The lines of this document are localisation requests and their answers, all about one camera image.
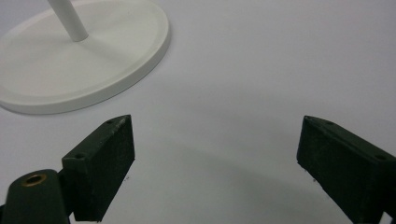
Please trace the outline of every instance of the circular base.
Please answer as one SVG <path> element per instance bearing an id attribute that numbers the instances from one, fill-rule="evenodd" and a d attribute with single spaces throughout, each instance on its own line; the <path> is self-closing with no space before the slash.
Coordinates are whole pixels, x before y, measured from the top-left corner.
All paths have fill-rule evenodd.
<path id="1" fill-rule="evenodd" d="M 89 36 L 73 42 L 52 10 L 0 42 L 0 105 L 26 114 L 80 109 L 133 86 L 170 43 L 168 19 L 147 0 L 74 4 Z"/>

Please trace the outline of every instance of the white table surface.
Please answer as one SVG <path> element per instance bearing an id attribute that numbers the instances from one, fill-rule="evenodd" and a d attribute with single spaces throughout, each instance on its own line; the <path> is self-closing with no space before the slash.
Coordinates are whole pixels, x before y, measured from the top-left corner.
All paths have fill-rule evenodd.
<path id="1" fill-rule="evenodd" d="M 328 119 L 396 155 L 396 1 L 155 2 L 172 43 L 132 88 L 57 115 L 0 107 L 0 203 L 131 114 L 136 161 L 104 224 L 350 223 L 297 164 L 301 125 Z M 0 35 L 49 7 L 0 1 Z"/>

